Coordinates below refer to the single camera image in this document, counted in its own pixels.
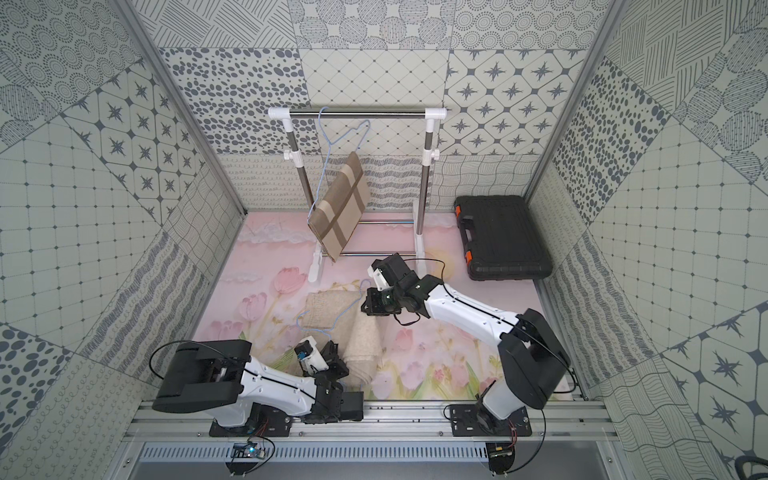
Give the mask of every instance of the pink tulip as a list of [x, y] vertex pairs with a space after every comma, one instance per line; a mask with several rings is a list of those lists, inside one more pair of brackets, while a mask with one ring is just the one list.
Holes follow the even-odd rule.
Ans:
[[389, 398], [389, 394], [392, 393], [392, 388], [395, 386], [395, 381], [392, 379], [392, 373], [379, 372], [371, 380], [371, 390], [373, 395], [379, 400]]
[[204, 341], [209, 342], [213, 340], [234, 340], [240, 335], [240, 332], [242, 331], [242, 322], [232, 322], [231, 320], [227, 320], [226, 322], [222, 323], [218, 320], [215, 320], [211, 322], [210, 325], [205, 329], [203, 338]]
[[424, 374], [424, 366], [420, 362], [411, 362], [405, 372], [400, 374], [400, 381], [408, 390], [413, 390], [424, 381]]
[[264, 292], [245, 297], [237, 306], [240, 315], [251, 323], [261, 320], [264, 310], [266, 310], [266, 293]]
[[278, 293], [284, 295], [297, 291], [306, 282], [306, 273], [301, 273], [299, 267], [283, 268], [272, 280], [272, 286]]
[[469, 372], [464, 363], [454, 363], [451, 367], [451, 386], [458, 390], [463, 389], [469, 383]]
[[392, 349], [399, 352], [408, 352], [412, 347], [413, 330], [400, 329], [397, 334], [395, 334], [395, 344]]
[[498, 379], [496, 377], [489, 376], [487, 379], [485, 379], [482, 382], [480, 382], [480, 391], [478, 393], [483, 393], [485, 391], [485, 389], [487, 389], [489, 386], [491, 386], [491, 384], [493, 382], [495, 382], [497, 380]]

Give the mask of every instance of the patterned wall panel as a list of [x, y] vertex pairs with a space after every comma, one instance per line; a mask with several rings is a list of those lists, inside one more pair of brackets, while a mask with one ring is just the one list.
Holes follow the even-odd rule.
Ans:
[[[222, 155], [219, 158], [248, 210], [309, 208], [296, 167], [282, 154]], [[325, 157], [304, 155], [303, 159], [310, 186], [315, 189]]]
[[581, 70], [581, 50], [453, 51], [438, 145], [451, 155], [540, 154]]
[[56, 107], [0, 50], [0, 151], [56, 115]]
[[587, 224], [669, 118], [631, 78], [603, 59], [553, 159]]
[[[165, 232], [157, 235], [78, 353], [126, 375], [156, 382], [147, 361], [160, 345], [184, 338], [210, 282]], [[170, 361], [161, 351], [156, 370]]]
[[296, 47], [286, 0], [132, 0], [158, 47]]
[[[331, 157], [323, 183], [330, 185], [336, 178], [339, 168], [345, 164], [347, 156]], [[360, 163], [366, 174], [371, 200], [368, 210], [405, 210], [412, 211], [413, 201], [419, 198], [422, 184], [421, 157], [361, 157]], [[429, 188], [433, 188], [435, 169], [429, 171]], [[427, 207], [433, 207], [434, 195], [428, 197]]]
[[[161, 48], [208, 141], [219, 154], [276, 154], [286, 145], [269, 107], [309, 106], [297, 50]], [[318, 154], [314, 121], [294, 122], [305, 154]]]
[[61, 118], [0, 162], [2, 318], [77, 348], [160, 225]]
[[0, 478], [103, 478], [142, 399], [157, 389], [79, 355], [0, 455]]
[[590, 225], [657, 348], [768, 297], [768, 197], [674, 119]]
[[456, 0], [289, 0], [299, 48], [451, 48]]
[[227, 259], [243, 217], [207, 164], [163, 225], [209, 282]]
[[732, 478], [660, 357], [602, 382], [591, 395], [605, 402], [638, 480]]
[[587, 229], [556, 168], [544, 171], [529, 207], [556, 270]]
[[691, 89], [675, 116], [768, 195], [768, 11], [755, 8]]
[[588, 48], [608, 0], [458, 0], [453, 48]]
[[650, 324], [638, 319], [588, 231], [545, 286], [587, 386], [657, 355]]
[[0, 49], [55, 112], [139, 58], [125, 27], [100, 0], [8, 0], [0, 25]]
[[[413, 108], [440, 106], [445, 90], [447, 51], [300, 50], [310, 103], [315, 108]], [[334, 141], [360, 120], [322, 120]], [[349, 134], [334, 146], [334, 154], [349, 153], [360, 144], [361, 155], [421, 154], [423, 120], [372, 120], [371, 129]], [[320, 150], [327, 153], [322, 132]]]
[[762, 302], [661, 353], [729, 467], [741, 455], [768, 455], [766, 318], [768, 302]]
[[61, 116], [160, 224], [174, 211], [203, 163], [168, 93], [142, 60]]
[[606, 55], [673, 111], [754, 4], [755, 0], [635, 0]]
[[16, 432], [35, 413], [48, 388], [56, 382], [71, 352], [37, 336], [0, 325], [0, 460]]
[[435, 162], [429, 206], [453, 210], [460, 195], [522, 196], [538, 155], [447, 155]]

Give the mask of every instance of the metal vent grille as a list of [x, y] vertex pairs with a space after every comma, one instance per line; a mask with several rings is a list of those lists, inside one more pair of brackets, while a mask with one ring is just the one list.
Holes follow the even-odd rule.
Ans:
[[[233, 443], [147, 442], [141, 462], [222, 462], [232, 455]], [[271, 462], [477, 462], [485, 459], [484, 442], [277, 442]]]

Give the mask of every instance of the black toolbox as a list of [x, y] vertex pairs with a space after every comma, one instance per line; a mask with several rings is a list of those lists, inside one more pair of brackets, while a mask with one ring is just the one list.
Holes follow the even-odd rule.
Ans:
[[552, 262], [523, 197], [457, 197], [456, 223], [473, 280], [529, 280], [552, 273]]

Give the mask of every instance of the clothes rack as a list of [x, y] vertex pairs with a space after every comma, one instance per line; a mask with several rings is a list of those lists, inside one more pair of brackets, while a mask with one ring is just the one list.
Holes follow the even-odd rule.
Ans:
[[[299, 175], [299, 181], [301, 182], [306, 202], [310, 208], [314, 204], [314, 196], [312, 194], [312, 187], [310, 181], [306, 176], [306, 169], [304, 168], [304, 160], [302, 158], [299, 144], [296, 141], [296, 135], [293, 131], [293, 120], [295, 119], [314, 119], [320, 114], [320, 109], [294, 109], [285, 107], [271, 107], [269, 109], [269, 116], [272, 120], [279, 120], [283, 123], [283, 129], [288, 137], [288, 145], [290, 149], [286, 149], [283, 152], [283, 156], [287, 161], [292, 161], [296, 167], [296, 172]], [[416, 257], [423, 259], [424, 253], [424, 237], [422, 232], [424, 230], [424, 213], [426, 211], [427, 204], [427, 190], [429, 188], [429, 168], [434, 164], [435, 160], [440, 158], [440, 151], [432, 148], [432, 135], [435, 133], [435, 122], [445, 120], [447, 116], [447, 110], [444, 108], [420, 108], [420, 109], [402, 109], [402, 110], [389, 110], [383, 108], [374, 109], [350, 109], [350, 108], [325, 108], [322, 113], [322, 118], [342, 118], [342, 119], [354, 119], [354, 118], [376, 118], [376, 119], [395, 119], [395, 118], [423, 118], [425, 120], [424, 127], [424, 149], [422, 150], [422, 176], [421, 186], [419, 188], [419, 198], [413, 201], [412, 218], [405, 220], [361, 220], [358, 224], [413, 224], [413, 243], [414, 251], [412, 252], [400, 252], [404, 257]], [[342, 252], [343, 257], [387, 257], [392, 252], [372, 252], [372, 251], [358, 251], [358, 252]], [[320, 278], [323, 276], [323, 258], [326, 253], [323, 251], [323, 246], [320, 242], [317, 242], [315, 246], [315, 252], [313, 255], [312, 266], [310, 267], [307, 280], [310, 283], [317, 284]], [[416, 261], [416, 272], [419, 276], [426, 275], [426, 262], [424, 260]]]

